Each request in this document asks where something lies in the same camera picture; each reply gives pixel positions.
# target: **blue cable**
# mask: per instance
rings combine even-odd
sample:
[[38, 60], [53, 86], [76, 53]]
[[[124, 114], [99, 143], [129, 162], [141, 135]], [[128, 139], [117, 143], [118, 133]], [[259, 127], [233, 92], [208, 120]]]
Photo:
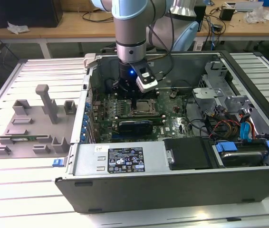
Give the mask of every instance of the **blue cable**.
[[213, 24], [211, 24], [211, 29], [212, 29], [212, 36], [211, 36], [211, 51], [212, 51], [212, 49], [215, 47], [215, 45], [214, 45], [214, 42], [215, 42], [215, 40], [214, 40], [214, 38], [215, 38], [215, 31], [214, 31]]

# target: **warning label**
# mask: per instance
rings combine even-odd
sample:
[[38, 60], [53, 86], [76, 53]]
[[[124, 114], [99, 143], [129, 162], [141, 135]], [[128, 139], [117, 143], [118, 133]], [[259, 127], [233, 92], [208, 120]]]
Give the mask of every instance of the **warning label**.
[[109, 149], [108, 172], [145, 172], [143, 148]]

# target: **black box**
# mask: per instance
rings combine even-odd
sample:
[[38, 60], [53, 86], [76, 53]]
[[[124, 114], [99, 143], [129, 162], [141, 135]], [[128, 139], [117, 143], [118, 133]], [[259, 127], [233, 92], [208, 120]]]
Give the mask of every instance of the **black box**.
[[8, 23], [53, 28], [63, 17], [60, 0], [0, 0], [0, 28]]
[[219, 18], [221, 20], [230, 21], [231, 18], [233, 17], [234, 12], [235, 9], [222, 7]]
[[194, 11], [197, 15], [196, 21], [199, 23], [198, 32], [201, 30], [201, 26], [203, 23], [203, 17], [205, 14], [206, 5], [203, 0], [196, 0], [196, 4], [194, 7]]

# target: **circuit board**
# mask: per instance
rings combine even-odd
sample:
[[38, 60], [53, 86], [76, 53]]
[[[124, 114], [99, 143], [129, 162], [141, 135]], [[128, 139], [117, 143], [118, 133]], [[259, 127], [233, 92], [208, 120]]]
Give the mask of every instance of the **circuit board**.
[[[171, 90], [160, 90], [156, 99], [137, 100], [136, 109], [130, 100], [119, 100], [116, 95], [101, 97], [93, 107], [97, 143], [161, 141], [165, 138], [194, 137], [188, 127], [183, 107], [185, 96], [170, 98]], [[123, 121], [152, 121], [152, 133], [125, 136], [119, 133]]]

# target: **motherboard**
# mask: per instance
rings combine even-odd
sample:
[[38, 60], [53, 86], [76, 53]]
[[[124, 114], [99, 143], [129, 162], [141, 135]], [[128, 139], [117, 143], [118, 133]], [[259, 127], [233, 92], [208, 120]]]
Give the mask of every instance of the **motherboard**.
[[120, 99], [116, 94], [97, 97], [91, 117], [97, 143], [162, 141], [194, 137], [185, 118], [187, 95], [163, 89], [154, 98]]

